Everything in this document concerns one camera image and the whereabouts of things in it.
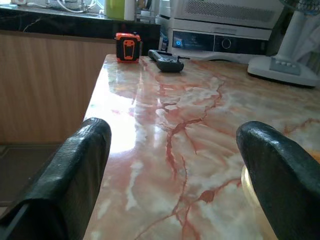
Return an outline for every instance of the pink marble surface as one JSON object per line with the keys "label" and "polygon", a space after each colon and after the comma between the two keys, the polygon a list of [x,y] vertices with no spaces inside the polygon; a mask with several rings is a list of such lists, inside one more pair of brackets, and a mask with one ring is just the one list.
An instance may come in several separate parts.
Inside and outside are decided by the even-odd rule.
{"label": "pink marble surface", "polygon": [[262,239],[241,188],[237,128],[272,125],[320,152],[320,91],[260,80],[246,65],[108,55],[85,118],[106,120],[110,156],[85,240]]}

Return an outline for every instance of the remote control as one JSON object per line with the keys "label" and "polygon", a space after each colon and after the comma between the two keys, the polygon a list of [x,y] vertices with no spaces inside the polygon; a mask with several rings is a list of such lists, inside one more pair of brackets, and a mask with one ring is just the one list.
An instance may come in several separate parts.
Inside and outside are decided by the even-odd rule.
{"label": "remote control", "polygon": [[149,50],[148,56],[156,61],[156,66],[164,73],[179,73],[185,66],[178,57],[167,52]]}

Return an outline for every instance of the orange tape measure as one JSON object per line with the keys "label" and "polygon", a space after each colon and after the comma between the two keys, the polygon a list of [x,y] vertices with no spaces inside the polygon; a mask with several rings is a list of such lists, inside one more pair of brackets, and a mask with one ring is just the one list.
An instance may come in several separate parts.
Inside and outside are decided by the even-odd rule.
{"label": "orange tape measure", "polygon": [[119,63],[138,63],[141,38],[138,34],[120,33],[115,35],[116,60]]}

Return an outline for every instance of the wood panel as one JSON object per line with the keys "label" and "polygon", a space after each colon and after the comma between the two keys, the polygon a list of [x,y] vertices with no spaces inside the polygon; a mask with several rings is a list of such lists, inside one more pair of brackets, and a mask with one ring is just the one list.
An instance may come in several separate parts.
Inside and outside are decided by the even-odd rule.
{"label": "wood panel", "polygon": [[0,32],[0,143],[63,142],[115,51],[113,40]]}

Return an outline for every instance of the black marble countertop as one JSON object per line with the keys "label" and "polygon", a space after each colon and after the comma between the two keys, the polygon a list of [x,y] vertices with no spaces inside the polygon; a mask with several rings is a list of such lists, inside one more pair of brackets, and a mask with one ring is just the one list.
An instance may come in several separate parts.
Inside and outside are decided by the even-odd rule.
{"label": "black marble countertop", "polygon": [[0,4],[0,30],[99,39],[114,39],[116,33],[137,32],[143,42],[142,55],[147,55],[149,49],[158,49],[160,38],[158,24],[15,4]]}

